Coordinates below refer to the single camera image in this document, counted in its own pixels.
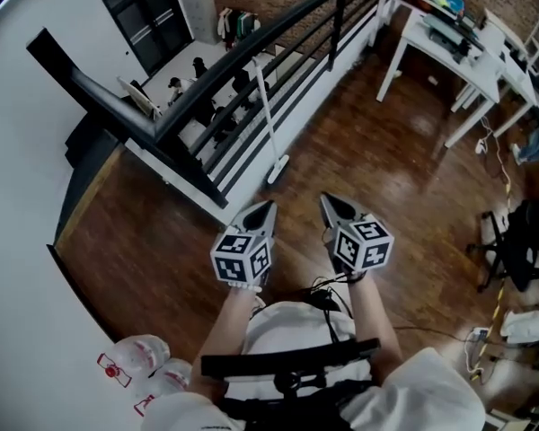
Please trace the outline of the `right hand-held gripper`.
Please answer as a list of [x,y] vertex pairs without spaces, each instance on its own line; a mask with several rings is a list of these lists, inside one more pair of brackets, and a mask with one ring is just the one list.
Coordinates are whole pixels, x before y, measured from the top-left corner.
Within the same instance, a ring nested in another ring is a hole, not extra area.
[[394,237],[357,201],[322,192],[320,211],[324,226],[331,228],[325,245],[336,274],[362,273],[387,264]]

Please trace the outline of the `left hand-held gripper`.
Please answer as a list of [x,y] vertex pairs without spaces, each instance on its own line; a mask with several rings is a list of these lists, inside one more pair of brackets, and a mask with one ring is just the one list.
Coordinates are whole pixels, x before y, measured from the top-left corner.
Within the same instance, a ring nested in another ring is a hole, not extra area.
[[275,201],[259,202],[239,213],[234,227],[217,236],[210,258],[218,281],[229,286],[266,285],[277,215]]

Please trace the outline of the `person's right forearm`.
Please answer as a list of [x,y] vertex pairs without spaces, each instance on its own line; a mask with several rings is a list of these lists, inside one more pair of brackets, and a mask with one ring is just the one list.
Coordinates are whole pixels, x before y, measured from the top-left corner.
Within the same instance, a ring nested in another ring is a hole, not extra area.
[[385,311],[374,279],[364,275],[349,285],[356,339],[378,339],[380,348],[371,357],[372,375],[382,383],[403,362],[396,332]]

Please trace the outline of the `person's left forearm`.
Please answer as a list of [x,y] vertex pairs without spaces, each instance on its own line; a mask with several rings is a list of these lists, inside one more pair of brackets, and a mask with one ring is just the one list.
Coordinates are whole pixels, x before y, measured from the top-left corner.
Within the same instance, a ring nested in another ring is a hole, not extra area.
[[220,313],[194,362],[193,376],[201,375],[203,356],[237,356],[242,353],[255,297],[256,293],[253,290],[230,288]]

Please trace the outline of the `black metal railing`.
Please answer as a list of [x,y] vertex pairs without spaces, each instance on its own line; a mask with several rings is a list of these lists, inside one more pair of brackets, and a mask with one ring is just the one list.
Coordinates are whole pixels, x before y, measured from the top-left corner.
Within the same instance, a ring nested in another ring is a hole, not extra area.
[[252,145],[252,140],[261,133],[262,126],[266,125],[266,119],[261,117],[261,102],[254,103],[245,117],[237,123],[234,132],[215,148],[212,155],[201,157],[200,153],[213,141],[213,135],[221,121],[242,106],[243,98],[253,92],[255,83],[249,82],[244,91],[234,96],[214,125],[208,125],[191,145],[185,145],[179,136],[183,126],[189,124],[202,105],[213,99],[215,93],[220,92],[221,88],[269,43],[298,25],[309,14],[328,5],[330,10],[262,68],[263,74],[272,74],[294,51],[302,46],[307,47],[302,57],[286,71],[285,76],[269,89],[270,98],[276,101],[272,109],[289,115],[291,110],[285,108],[285,103],[291,96],[301,100],[311,88],[314,79],[334,68],[342,51],[372,19],[377,1],[304,0],[268,27],[259,29],[249,39],[230,50],[228,55],[217,61],[198,79],[189,98],[176,101],[172,110],[165,112],[156,121],[151,121],[127,101],[96,83],[77,66],[73,72],[74,86],[68,93],[87,112],[115,118],[125,128],[126,136],[141,149],[150,153],[158,162],[164,163],[192,188],[211,199],[216,206],[227,207],[227,196],[234,184],[225,182],[225,177],[244,153],[257,156],[260,152]]

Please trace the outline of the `white easel board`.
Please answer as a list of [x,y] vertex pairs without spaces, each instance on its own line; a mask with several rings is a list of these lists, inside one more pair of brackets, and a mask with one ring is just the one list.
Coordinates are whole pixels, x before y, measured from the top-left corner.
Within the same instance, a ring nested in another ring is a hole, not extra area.
[[162,116],[160,108],[149,99],[136,80],[127,82],[121,76],[118,76],[117,81],[122,89],[130,96],[133,102],[147,117],[153,121],[156,121]]

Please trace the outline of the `black staircase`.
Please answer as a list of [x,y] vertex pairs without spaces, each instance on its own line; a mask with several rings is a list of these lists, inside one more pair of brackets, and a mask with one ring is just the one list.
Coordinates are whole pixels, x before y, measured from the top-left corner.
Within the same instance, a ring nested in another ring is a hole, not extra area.
[[123,142],[125,128],[112,117],[86,112],[66,139],[65,157],[74,169],[103,137],[113,136]]

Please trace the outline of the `yellow black striped tape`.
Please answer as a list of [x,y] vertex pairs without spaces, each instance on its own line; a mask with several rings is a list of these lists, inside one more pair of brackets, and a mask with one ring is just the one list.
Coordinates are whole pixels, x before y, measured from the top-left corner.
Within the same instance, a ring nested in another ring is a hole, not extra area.
[[482,378],[482,374],[483,374],[484,369],[481,366],[481,363],[482,363],[483,356],[485,355],[485,352],[487,350],[487,347],[490,344],[491,334],[493,332],[494,326],[495,326],[495,324],[497,322],[497,319],[498,319],[498,315],[499,315],[500,307],[501,307],[501,302],[502,302],[504,292],[505,292],[506,276],[507,276],[507,274],[505,272],[503,272],[502,274],[499,275],[499,279],[500,279],[499,291],[498,291],[498,294],[497,294],[496,306],[495,306],[493,314],[491,316],[490,326],[486,331],[486,335],[484,336],[484,339],[482,340],[482,347],[481,347],[481,349],[479,351],[479,354],[477,356],[475,366],[467,368],[468,373],[470,374],[470,381],[471,382],[479,381]]

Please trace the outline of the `clothes rack with garments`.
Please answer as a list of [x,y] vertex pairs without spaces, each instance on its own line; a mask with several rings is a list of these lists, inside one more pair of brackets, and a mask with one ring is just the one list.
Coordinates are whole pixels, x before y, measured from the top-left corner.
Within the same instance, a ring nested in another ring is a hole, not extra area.
[[260,27],[258,14],[226,7],[218,15],[216,31],[229,51]]

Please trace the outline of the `white shelf table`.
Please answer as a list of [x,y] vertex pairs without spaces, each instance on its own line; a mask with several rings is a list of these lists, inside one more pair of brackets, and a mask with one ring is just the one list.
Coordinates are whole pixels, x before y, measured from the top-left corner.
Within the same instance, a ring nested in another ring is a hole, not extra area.
[[467,28],[462,25],[464,15],[455,16],[450,11],[443,8],[438,2],[434,2],[433,0],[379,0],[376,10],[376,31],[379,31],[383,26],[388,25],[394,12],[401,6],[408,8],[410,13],[412,10],[421,12],[422,18],[426,14],[433,14],[456,28],[469,41],[469,53],[472,49],[476,49],[478,52],[483,52],[485,50],[485,47],[475,31],[471,27]]

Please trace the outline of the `grey printer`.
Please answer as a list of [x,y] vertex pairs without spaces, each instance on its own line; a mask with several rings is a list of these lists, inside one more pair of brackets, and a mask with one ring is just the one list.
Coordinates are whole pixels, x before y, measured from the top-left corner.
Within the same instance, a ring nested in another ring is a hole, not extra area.
[[433,14],[426,14],[422,21],[429,27],[431,40],[445,48],[453,56],[465,57],[468,55],[469,41],[456,28]]

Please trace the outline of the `grey filing cabinet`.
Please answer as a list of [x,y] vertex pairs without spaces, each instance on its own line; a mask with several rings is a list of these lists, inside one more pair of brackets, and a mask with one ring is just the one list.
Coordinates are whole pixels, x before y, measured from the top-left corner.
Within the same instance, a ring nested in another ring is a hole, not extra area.
[[218,43],[215,0],[182,0],[193,38],[209,45]]

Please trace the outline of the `white fabric heap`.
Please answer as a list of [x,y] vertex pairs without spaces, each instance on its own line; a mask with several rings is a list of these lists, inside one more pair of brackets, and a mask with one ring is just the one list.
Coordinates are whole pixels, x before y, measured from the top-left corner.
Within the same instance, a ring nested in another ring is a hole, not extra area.
[[505,314],[499,334],[509,344],[539,342],[539,311],[508,311]]

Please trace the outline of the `black double door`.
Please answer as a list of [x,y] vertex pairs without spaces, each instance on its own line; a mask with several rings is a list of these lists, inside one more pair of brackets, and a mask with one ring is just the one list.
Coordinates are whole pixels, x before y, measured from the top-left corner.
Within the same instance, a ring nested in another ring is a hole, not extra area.
[[102,0],[148,76],[155,75],[193,38],[179,0]]

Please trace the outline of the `black steel column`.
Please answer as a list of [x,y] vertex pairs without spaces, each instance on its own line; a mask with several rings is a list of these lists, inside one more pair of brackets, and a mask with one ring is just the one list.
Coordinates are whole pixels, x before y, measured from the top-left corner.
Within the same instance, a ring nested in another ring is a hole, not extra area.
[[46,28],[27,43],[26,50],[64,90],[71,92],[75,63]]

